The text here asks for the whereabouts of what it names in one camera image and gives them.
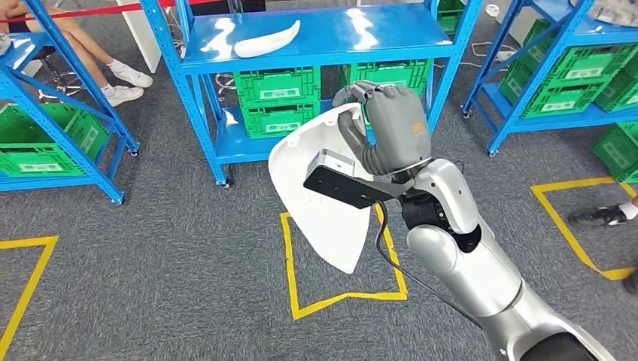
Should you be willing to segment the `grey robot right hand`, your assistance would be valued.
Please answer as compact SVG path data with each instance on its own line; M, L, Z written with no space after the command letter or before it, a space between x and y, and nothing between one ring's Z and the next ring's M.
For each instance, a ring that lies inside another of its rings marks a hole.
M383 176L415 167L431 157L430 131L421 98L404 86L381 86L368 80L350 83L333 96L334 107L354 99L375 137L371 144L366 127L348 109L339 114L337 126L345 143L364 170Z

